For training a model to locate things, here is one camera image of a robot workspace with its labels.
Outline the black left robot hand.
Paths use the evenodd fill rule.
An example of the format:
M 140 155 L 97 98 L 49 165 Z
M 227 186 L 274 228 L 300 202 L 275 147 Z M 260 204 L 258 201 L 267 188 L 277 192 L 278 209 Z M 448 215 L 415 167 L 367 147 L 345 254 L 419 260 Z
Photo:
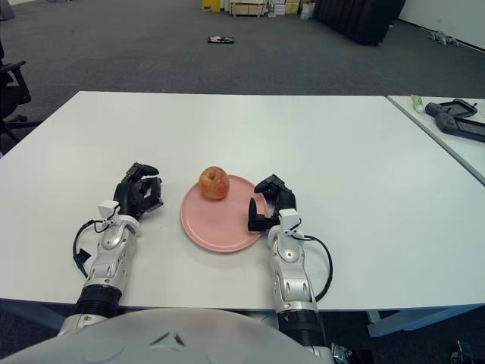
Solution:
M 158 175 L 157 168 L 135 162 L 114 192 L 118 213 L 139 221 L 145 213 L 162 207 L 161 178 Z

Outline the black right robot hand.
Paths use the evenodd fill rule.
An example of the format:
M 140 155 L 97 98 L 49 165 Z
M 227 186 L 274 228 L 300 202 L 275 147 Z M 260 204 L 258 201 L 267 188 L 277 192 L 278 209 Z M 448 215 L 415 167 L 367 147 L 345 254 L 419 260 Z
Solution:
M 274 206 L 273 215 L 266 217 L 257 213 L 256 201 L 249 200 L 248 230 L 254 232 L 265 232 L 280 223 L 279 212 L 281 209 L 296 209 L 296 197 L 284 181 L 277 175 L 272 174 L 254 188 L 255 193 L 261 193 L 267 202 Z

